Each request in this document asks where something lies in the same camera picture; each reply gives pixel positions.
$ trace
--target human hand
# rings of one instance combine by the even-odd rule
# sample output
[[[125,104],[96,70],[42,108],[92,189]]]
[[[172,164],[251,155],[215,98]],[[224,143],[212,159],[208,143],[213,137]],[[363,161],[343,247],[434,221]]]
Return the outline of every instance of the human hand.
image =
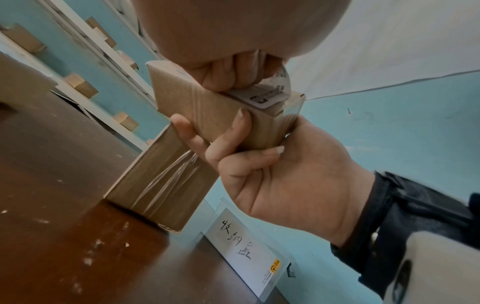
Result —
[[[257,84],[272,77],[284,65],[284,60],[264,51],[242,52],[207,63],[181,66],[205,89],[224,92]]]
[[[336,246],[350,236],[375,176],[303,116],[281,146],[239,153],[238,145],[252,129],[246,110],[211,145],[184,116],[175,114],[171,122],[182,140],[219,172],[230,198],[247,215],[313,233]]]

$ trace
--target person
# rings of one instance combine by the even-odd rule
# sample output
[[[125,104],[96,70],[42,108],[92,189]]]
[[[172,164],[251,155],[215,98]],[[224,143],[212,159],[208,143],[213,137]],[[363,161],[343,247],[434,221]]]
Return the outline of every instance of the person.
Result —
[[[258,83],[289,58],[314,49],[350,0],[133,3],[163,56],[206,89],[226,91]],[[245,109],[211,144],[185,117],[173,115],[171,122],[184,142],[218,171],[240,210],[328,240],[333,253],[381,297],[413,232],[431,231],[479,247],[471,229],[478,223],[477,209],[400,176],[366,170],[337,139],[302,115],[280,146],[263,151],[237,152],[252,128]],[[473,195],[470,205],[478,201]]]

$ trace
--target brown table surface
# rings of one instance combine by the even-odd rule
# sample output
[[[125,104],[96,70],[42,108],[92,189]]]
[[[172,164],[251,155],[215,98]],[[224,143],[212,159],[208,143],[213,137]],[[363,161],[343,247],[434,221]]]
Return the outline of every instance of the brown table surface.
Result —
[[[168,235],[101,201],[138,153],[53,93],[0,104],[0,143],[0,303],[259,302],[199,234],[207,204]]]

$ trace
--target yellow logo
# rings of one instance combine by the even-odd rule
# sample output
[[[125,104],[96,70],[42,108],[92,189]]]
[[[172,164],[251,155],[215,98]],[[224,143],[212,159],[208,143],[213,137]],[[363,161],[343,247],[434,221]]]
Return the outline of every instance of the yellow logo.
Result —
[[[275,262],[273,262],[273,264],[272,264],[271,267],[270,267],[270,271],[271,271],[272,273],[275,273],[276,270],[280,267],[280,264],[281,264],[281,263],[280,263],[280,260],[276,258],[276,259],[275,259]]]

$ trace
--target white sheet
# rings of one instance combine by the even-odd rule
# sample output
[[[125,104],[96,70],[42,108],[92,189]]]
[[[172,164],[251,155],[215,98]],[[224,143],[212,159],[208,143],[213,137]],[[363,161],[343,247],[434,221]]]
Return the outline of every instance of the white sheet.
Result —
[[[480,70],[480,0],[353,0],[287,70],[308,99]]]

